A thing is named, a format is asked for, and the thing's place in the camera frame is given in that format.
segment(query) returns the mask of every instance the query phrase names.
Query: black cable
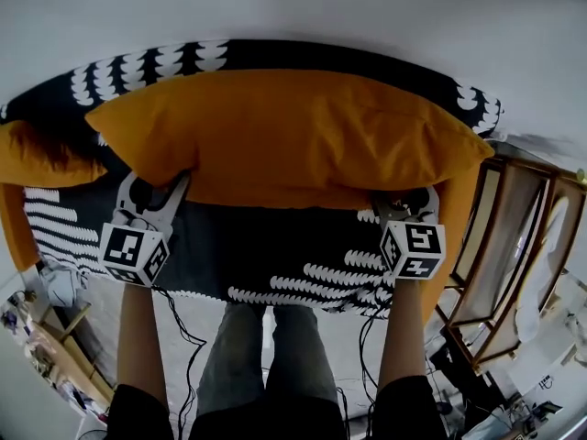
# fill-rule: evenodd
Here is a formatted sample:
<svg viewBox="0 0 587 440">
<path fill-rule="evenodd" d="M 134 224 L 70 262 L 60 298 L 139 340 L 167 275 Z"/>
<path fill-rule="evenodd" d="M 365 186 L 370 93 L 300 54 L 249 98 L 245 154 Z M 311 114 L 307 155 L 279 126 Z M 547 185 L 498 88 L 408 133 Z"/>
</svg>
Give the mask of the black cable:
<svg viewBox="0 0 587 440">
<path fill-rule="evenodd" d="M 87 432 L 81 434 L 80 437 L 77 440 L 83 440 L 86 435 L 88 435 L 88 434 L 96 434 L 97 432 L 102 432 L 104 434 L 107 434 L 107 431 L 106 430 L 102 430 L 102 429 L 88 430 Z"/>
<path fill-rule="evenodd" d="M 467 347 L 471 347 L 473 344 L 475 344 L 475 343 L 477 342 L 477 339 L 479 339 L 479 338 L 482 336 L 482 334 L 483 334 L 484 332 L 485 332 L 485 328 L 483 328 L 483 329 L 482 329 L 482 330 L 479 332 L 479 334 L 477 334 L 477 335 L 475 336 L 475 338 L 474 338 L 474 339 L 473 339 L 471 342 L 467 343 Z"/>
<path fill-rule="evenodd" d="M 345 409 L 345 426 L 347 430 L 347 440 L 350 440 L 350 424 L 349 424 L 349 404 L 347 403 L 347 396 L 342 388 L 337 387 L 337 391 L 342 396 L 342 405 Z"/>
<path fill-rule="evenodd" d="M 438 391 L 438 397 L 439 397 L 440 401 L 442 402 L 442 395 L 440 394 L 440 388 L 438 387 L 437 380 L 434 378 L 434 372 L 436 370 L 432 370 L 432 367 L 430 366 L 430 360 L 428 360 L 428 356 L 424 355 L 424 358 L 426 360 L 426 365 L 428 366 L 428 369 L 430 370 L 430 377 L 432 377 L 432 381 L 434 381 L 434 386 L 436 387 L 436 389 Z M 444 415 L 444 413 L 442 413 L 442 412 L 440 413 L 440 415 L 444 419 L 444 423 L 447 425 L 447 429 L 449 429 L 449 438 L 450 438 L 450 436 L 451 436 L 450 426 L 449 426 L 449 421 L 447 420 L 447 416 Z"/>
<path fill-rule="evenodd" d="M 185 423 L 187 422 L 187 416 L 190 413 L 190 411 L 192 410 L 192 407 L 194 406 L 194 401 L 195 401 L 195 397 L 196 397 L 195 389 L 192 386 L 192 381 L 190 378 L 190 370 L 192 369 L 192 365 L 194 364 L 195 358 L 200 353 L 200 350 L 202 350 L 202 348 L 207 344 L 207 342 L 204 341 L 204 339 L 201 339 L 199 337 L 196 337 L 195 335 L 190 334 L 190 332 L 185 327 L 185 324 L 183 323 L 182 318 L 180 318 L 180 315 L 177 314 L 177 310 L 175 309 L 175 300 L 169 294 L 168 291 L 166 291 L 162 287 L 158 287 L 156 285 L 153 285 L 152 289 L 154 291 L 156 291 L 157 293 L 163 295 L 167 299 L 167 304 L 169 304 L 169 308 L 170 308 L 170 310 L 172 310 L 173 318 L 175 319 L 175 322 L 177 323 L 177 325 L 180 328 L 180 335 L 182 336 L 183 340 L 189 342 L 190 344 L 194 344 L 196 346 L 195 351 L 192 354 L 192 356 L 190 357 L 190 361 L 187 364 L 187 370 L 185 372 L 185 378 L 187 380 L 187 388 L 188 388 L 187 397 L 185 398 L 185 402 L 183 403 L 182 409 L 180 409 L 180 412 L 179 412 L 179 415 L 177 418 L 177 434 L 178 434 L 179 440 L 182 440 L 183 429 L 185 427 Z"/>
<path fill-rule="evenodd" d="M 53 295 L 55 295 L 55 296 L 58 298 L 58 300 L 59 300 L 61 303 L 63 303 L 63 306 L 64 306 L 64 307 L 67 307 L 67 303 L 66 303 L 66 302 L 64 302 L 64 301 L 61 299 L 61 297 L 60 297 L 60 296 L 57 294 L 57 292 L 53 291 Z"/>
<path fill-rule="evenodd" d="M 374 410 L 374 406 L 375 404 L 372 404 L 371 406 L 369 406 L 369 409 L 367 410 L 367 436 L 365 438 L 372 438 L 372 425 L 373 425 L 373 410 Z"/>
<path fill-rule="evenodd" d="M 392 298 L 389 298 L 384 303 L 382 303 L 379 309 L 367 319 L 367 321 L 362 326 L 359 332 L 359 360 L 361 368 L 361 379 L 363 383 L 363 389 L 365 390 L 365 394 L 367 395 L 367 399 L 370 401 L 371 405 L 375 403 L 375 400 L 372 398 L 372 396 L 369 394 L 369 391 L 367 390 L 367 380 L 369 380 L 375 388 L 377 388 L 377 381 L 375 381 L 373 376 L 370 374 L 369 369 L 367 368 L 367 364 L 365 364 L 365 342 L 367 341 L 367 336 L 369 335 L 369 332 L 373 327 L 373 322 L 375 321 L 375 318 L 379 316 L 381 312 L 389 308 L 391 302 Z"/>
<path fill-rule="evenodd" d="M 465 410 L 467 410 L 467 402 L 469 402 L 471 404 L 471 406 L 473 406 L 475 409 L 480 409 L 481 411 L 485 411 L 486 413 L 488 413 L 489 415 L 491 415 L 492 417 L 494 417 L 495 419 L 497 419 L 499 422 L 501 422 L 503 425 L 505 425 L 508 428 L 508 430 L 512 430 L 514 428 L 514 423 L 512 423 L 512 425 L 509 425 L 505 420 L 500 419 L 493 412 L 490 412 L 489 410 L 484 409 L 484 408 L 478 406 L 473 401 L 471 401 L 469 398 L 465 398 L 463 396 L 463 399 L 465 400 Z"/>
</svg>

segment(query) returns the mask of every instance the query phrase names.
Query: floor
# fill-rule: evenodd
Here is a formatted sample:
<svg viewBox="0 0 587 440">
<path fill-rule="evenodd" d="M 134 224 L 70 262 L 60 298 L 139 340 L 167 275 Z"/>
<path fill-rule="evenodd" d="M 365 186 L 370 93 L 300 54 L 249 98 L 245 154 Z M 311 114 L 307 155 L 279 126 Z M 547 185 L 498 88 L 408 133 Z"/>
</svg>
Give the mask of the floor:
<svg viewBox="0 0 587 440">
<path fill-rule="evenodd" d="M 87 301 L 93 306 L 83 323 L 83 332 L 86 335 L 92 334 L 91 346 L 97 353 L 96 366 L 108 381 L 114 383 L 122 287 L 110 280 L 91 279 L 88 281 L 87 290 L 78 300 L 78 305 L 83 305 L 82 301 Z M 175 302 L 177 313 L 182 317 L 188 330 L 209 343 L 196 358 L 191 371 L 192 383 L 197 386 L 224 312 L 224 303 L 189 297 L 176 297 Z M 187 395 L 185 370 L 188 359 L 193 353 L 193 347 L 180 337 L 166 300 L 160 295 L 155 295 L 154 304 L 172 423 L 174 423 Z M 369 402 L 361 382 L 359 332 L 366 318 L 354 313 L 331 314 L 320 310 L 316 311 L 316 316 L 337 385 L 347 396 L 349 417 L 363 415 L 369 408 Z M 365 363 L 375 378 L 379 373 L 385 330 L 386 322 L 375 321 L 365 346 Z M 262 366 L 269 367 L 271 360 L 272 345 L 266 340 Z M 190 421 L 193 420 L 194 413 L 195 407 L 189 418 Z"/>
</svg>

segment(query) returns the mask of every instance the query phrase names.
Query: wall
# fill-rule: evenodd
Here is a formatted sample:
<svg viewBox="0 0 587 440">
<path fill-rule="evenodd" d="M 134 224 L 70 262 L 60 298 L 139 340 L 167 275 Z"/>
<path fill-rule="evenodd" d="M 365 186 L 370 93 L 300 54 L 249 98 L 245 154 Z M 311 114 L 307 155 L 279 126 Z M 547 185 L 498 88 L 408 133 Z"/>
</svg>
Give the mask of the wall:
<svg viewBox="0 0 587 440">
<path fill-rule="evenodd" d="M 535 387 L 525 397 L 537 404 L 551 401 L 563 406 L 556 415 L 550 416 L 538 433 L 539 440 L 556 440 L 579 419 L 587 414 L 587 368 L 572 361 L 564 367 L 559 366 L 552 371 L 552 387 L 542 390 Z"/>
<path fill-rule="evenodd" d="M 4 237 L 4 230 L 0 223 L 0 304 L 6 301 L 6 299 L 14 293 L 10 291 L 14 288 L 14 284 L 11 281 L 17 277 L 17 268 L 10 257 L 8 246 Z"/>
<path fill-rule="evenodd" d="M 0 328 L 0 435 L 5 440 L 74 440 L 80 421 Z"/>
<path fill-rule="evenodd" d="M 504 127 L 582 137 L 587 0 L 0 0 L 0 101 L 72 67 L 192 39 L 373 49 L 499 96 Z"/>
</svg>

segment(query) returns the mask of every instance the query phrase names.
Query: orange pillow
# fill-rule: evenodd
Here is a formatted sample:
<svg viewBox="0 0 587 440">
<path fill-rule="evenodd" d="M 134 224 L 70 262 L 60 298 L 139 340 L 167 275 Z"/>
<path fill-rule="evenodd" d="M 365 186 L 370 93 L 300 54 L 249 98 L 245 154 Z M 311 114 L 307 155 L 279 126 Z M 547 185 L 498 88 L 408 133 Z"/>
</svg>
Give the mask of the orange pillow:
<svg viewBox="0 0 587 440">
<path fill-rule="evenodd" d="M 362 208 L 368 191 L 442 182 L 493 154 L 428 100 L 331 71 L 173 78 L 86 120 L 147 182 L 192 170 L 188 198 L 209 204 Z"/>
<path fill-rule="evenodd" d="M 24 121 L 0 126 L 0 183 L 69 187 L 95 181 L 105 174 L 102 165 L 90 165 L 69 150 L 64 151 L 64 166 L 54 164 L 34 137 L 34 130 Z"/>
</svg>

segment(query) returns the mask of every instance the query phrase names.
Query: person's leg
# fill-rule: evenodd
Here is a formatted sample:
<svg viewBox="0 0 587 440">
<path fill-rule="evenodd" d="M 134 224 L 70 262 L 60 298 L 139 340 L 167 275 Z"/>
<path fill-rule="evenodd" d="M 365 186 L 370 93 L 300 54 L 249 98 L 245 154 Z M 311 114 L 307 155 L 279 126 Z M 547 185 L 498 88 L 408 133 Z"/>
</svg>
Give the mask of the person's leg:
<svg viewBox="0 0 587 440">
<path fill-rule="evenodd" d="M 337 386 L 318 333 L 316 316 L 304 306 L 275 306 L 275 356 L 269 396 L 308 396 L 338 402 Z"/>
<path fill-rule="evenodd" d="M 239 407 L 262 397 L 263 308 L 227 303 L 197 389 L 197 415 Z"/>
</svg>

